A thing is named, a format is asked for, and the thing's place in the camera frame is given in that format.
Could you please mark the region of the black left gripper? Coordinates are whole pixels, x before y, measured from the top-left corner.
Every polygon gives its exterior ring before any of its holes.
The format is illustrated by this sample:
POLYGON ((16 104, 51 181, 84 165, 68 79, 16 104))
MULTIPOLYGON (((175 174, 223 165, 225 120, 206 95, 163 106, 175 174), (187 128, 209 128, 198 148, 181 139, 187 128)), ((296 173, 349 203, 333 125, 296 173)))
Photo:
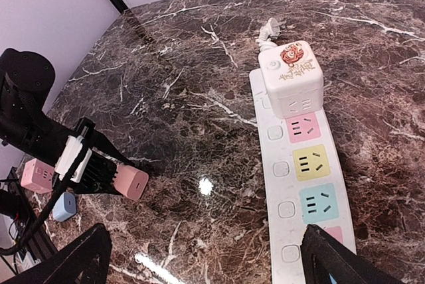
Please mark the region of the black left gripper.
MULTIPOLYGON (((68 187, 76 194, 111 194, 121 196, 113 182, 118 172, 118 165, 110 157, 125 165, 135 166, 133 161, 121 154, 114 144, 101 132, 95 130, 95 123, 86 117, 79 119, 74 130, 51 121, 52 131, 43 133, 36 127, 27 130, 25 138, 21 141, 19 149, 53 168, 64 151, 69 136, 83 136, 89 143, 92 156, 79 183, 70 181, 68 187)), ((58 187, 58 174, 54 172, 52 189, 58 187)))

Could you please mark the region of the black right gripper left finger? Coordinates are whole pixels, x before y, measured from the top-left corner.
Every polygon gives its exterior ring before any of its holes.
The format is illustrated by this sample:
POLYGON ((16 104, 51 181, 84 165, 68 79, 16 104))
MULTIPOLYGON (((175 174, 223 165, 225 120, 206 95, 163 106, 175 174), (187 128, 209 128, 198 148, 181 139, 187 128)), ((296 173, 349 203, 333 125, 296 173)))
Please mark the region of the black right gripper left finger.
POLYGON ((111 253, 110 233, 105 225, 97 223, 52 257, 5 282, 105 283, 111 253))

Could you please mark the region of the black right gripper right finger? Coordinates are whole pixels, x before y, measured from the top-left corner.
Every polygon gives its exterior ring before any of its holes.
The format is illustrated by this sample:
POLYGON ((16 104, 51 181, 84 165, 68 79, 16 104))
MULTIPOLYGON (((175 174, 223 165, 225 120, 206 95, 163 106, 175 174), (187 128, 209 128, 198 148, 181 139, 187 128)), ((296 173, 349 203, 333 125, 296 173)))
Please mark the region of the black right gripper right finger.
POLYGON ((330 283, 398 283, 402 281, 377 269, 357 256, 324 229, 309 224, 301 243, 301 260, 307 284, 330 283))

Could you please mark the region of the small pink charger plug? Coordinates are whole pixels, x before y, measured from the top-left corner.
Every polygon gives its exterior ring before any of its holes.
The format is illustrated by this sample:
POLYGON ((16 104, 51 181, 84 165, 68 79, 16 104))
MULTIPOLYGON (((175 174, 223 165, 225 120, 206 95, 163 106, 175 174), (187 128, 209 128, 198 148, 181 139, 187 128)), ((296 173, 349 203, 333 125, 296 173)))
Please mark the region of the small pink charger plug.
POLYGON ((149 175, 125 164, 119 164, 117 170, 114 188, 128 199, 139 200, 145 190, 149 175))

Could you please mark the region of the small blue charger plug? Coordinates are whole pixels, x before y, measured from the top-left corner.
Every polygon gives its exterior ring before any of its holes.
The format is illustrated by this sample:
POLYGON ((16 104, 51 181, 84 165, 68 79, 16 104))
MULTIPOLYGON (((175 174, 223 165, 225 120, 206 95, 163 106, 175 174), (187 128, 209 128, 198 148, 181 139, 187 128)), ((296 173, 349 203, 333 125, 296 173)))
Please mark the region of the small blue charger plug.
POLYGON ((64 192, 52 209, 52 217, 57 222, 64 222, 76 214, 76 198, 72 193, 64 192))

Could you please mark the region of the white multicolour power strip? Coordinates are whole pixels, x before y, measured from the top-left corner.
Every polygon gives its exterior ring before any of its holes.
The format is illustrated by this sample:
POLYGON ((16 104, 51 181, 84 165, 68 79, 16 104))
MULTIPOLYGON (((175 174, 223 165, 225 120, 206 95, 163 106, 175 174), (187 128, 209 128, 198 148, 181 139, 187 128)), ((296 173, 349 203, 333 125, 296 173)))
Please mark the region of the white multicolour power strip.
POLYGON ((345 179, 323 109, 288 119, 271 108, 259 69, 250 73, 264 172, 273 283, 304 283, 301 242, 317 224, 352 252, 345 179))

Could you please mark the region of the white cube socket adapter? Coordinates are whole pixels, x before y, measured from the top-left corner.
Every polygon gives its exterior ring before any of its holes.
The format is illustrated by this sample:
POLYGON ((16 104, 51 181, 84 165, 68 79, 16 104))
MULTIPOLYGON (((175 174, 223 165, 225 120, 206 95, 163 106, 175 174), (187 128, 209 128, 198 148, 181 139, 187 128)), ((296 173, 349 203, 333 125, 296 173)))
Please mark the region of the white cube socket adapter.
POLYGON ((258 61, 274 115, 287 119, 323 107, 323 71, 310 44, 260 43, 258 61))

